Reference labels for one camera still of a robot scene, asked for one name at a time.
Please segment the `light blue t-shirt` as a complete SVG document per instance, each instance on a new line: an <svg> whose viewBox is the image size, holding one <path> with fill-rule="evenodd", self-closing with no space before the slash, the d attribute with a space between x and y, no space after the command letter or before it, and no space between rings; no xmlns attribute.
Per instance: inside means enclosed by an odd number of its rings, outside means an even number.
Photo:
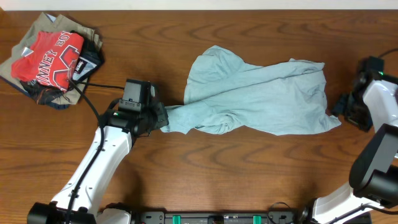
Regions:
<svg viewBox="0 0 398 224"><path fill-rule="evenodd" d="M251 65L214 45L194 61L183 104L167 107L169 124L161 130L225 134L247 126L276 136L327 132L341 123L326 112L323 67L293 58Z"/></svg>

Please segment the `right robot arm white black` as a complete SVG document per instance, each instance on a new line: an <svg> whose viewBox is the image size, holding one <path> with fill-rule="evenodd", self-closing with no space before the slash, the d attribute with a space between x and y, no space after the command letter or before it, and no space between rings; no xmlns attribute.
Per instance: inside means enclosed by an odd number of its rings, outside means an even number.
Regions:
<svg viewBox="0 0 398 224"><path fill-rule="evenodd" d="M360 62L353 90L333 112L375 134L351 166L347 183L315 199L297 223L370 223L372 210L397 215L397 77L384 72L381 56Z"/></svg>

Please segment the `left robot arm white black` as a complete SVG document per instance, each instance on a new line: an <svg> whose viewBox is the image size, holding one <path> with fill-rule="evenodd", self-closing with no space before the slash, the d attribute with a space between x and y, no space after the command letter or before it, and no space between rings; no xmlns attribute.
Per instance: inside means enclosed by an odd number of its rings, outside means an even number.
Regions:
<svg viewBox="0 0 398 224"><path fill-rule="evenodd" d="M130 209L115 203L101 210L101 201L136 139L150 136L169 121L158 89L151 82L128 79L123 91L103 114L95 113L98 128L88 152L50 203L34 203L28 223L133 223Z"/></svg>

